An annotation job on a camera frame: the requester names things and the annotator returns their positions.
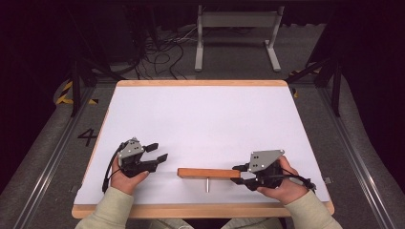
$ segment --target cable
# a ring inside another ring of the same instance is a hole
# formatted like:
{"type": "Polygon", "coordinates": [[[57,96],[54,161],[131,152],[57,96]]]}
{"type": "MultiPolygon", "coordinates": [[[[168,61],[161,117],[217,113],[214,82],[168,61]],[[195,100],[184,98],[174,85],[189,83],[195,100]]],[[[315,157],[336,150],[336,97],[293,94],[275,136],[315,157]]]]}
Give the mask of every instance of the cable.
{"type": "Polygon", "coordinates": [[[107,167],[107,171],[105,172],[104,181],[102,183],[102,189],[101,190],[102,190],[103,193],[105,193],[107,191],[108,182],[110,181],[110,177],[112,176],[111,175],[110,177],[108,177],[108,173],[110,172],[110,168],[113,165],[114,159],[116,158],[117,153],[125,148],[126,143],[128,143],[128,141],[122,142],[121,144],[119,144],[118,149],[116,150],[116,152],[111,157],[110,163],[108,164],[108,167],[107,167]]]}

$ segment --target white board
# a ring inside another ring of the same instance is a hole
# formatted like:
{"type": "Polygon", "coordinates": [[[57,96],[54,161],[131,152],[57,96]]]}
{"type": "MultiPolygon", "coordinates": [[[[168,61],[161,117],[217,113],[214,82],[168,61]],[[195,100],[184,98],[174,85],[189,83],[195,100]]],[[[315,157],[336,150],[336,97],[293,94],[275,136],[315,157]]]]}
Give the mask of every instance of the white board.
{"type": "Polygon", "coordinates": [[[276,202],[229,180],[211,180],[206,193],[204,180],[179,178],[177,169],[231,169],[253,151],[279,149],[316,184],[321,201],[330,200],[287,86],[116,87],[75,204],[102,199],[111,156],[133,136],[160,145],[141,160],[168,154],[137,187],[135,204],[276,202]]]}

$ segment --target robotic hand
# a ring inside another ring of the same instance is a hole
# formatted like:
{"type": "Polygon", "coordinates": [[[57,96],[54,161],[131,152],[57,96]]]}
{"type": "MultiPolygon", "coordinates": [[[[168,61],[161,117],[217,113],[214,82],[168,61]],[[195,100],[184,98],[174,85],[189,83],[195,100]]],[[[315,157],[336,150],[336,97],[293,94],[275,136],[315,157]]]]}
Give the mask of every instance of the robotic hand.
{"type": "Polygon", "coordinates": [[[154,151],[158,149],[158,147],[158,143],[153,143],[148,146],[141,146],[136,137],[121,143],[111,158],[107,172],[105,173],[105,178],[102,185],[103,193],[105,193],[108,188],[108,182],[110,180],[108,174],[116,155],[118,155],[119,170],[127,177],[134,177],[144,171],[154,173],[156,172],[158,165],[166,161],[167,154],[159,156],[156,160],[140,161],[143,153],[154,151]]]}
{"type": "Polygon", "coordinates": [[[251,191],[256,191],[258,187],[277,188],[281,185],[283,179],[289,178],[291,181],[304,185],[314,192],[316,186],[310,182],[310,179],[294,175],[280,166],[277,158],[283,154],[283,150],[253,152],[249,163],[234,166],[232,169],[241,172],[249,171],[256,177],[249,179],[239,177],[231,178],[231,180],[238,185],[244,184],[251,191]]]}

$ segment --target human hand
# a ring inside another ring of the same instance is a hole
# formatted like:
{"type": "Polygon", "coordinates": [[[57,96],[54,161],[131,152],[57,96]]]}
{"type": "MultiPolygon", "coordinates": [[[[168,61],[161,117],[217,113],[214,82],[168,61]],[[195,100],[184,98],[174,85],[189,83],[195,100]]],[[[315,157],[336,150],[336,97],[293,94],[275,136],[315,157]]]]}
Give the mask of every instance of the human hand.
{"type": "MultiPolygon", "coordinates": [[[[293,173],[294,175],[298,175],[298,172],[291,168],[285,156],[280,156],[279,161],[281,167],[288,171],[283,171],[284,175],[289,175],[289,172],[293,173]]],[[[305,186],[296,184],[288,178],[285,178],[283,179],[281,185],[275,189],[259,187],[257,188],[257,191],[268,198],[278,199],[281,203],[287,205],[305,195],[308,192],[308,189],[305,186]]]]}
{"type": "Polygon", "coordinates": [[[122,173],[122,171],[119,170],[118,156],[114,158],[112,171],[117,172],[112,174],[111,176],[111,187],[114,187],[119,191],[126,193],[130,196],[134,194],[135,188],[149,175],[149,172],[145,171],[136,175],[135,177],[127,177],[122,173]]]}

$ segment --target table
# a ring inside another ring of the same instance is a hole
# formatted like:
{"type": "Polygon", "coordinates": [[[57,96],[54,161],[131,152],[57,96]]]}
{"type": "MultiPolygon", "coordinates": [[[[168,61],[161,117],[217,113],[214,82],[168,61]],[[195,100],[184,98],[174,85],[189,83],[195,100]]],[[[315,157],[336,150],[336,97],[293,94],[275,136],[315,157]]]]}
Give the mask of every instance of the table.
{"type": "Polygon", "coordinates": [[[181,179],[177,169],[231,169],[250,153],[283,149],[291,166],[311,178],[331,213],[333,204],[310,148],[288,85],[282,80],[119,81],[105,116],[73,216],[91,214],[102,199],[102,180],[120,142],[136,136],[160,147],[142,160],[168,154],[137,188],[130,218],[288,217],[276,199],[229,180],[181,179]]]}

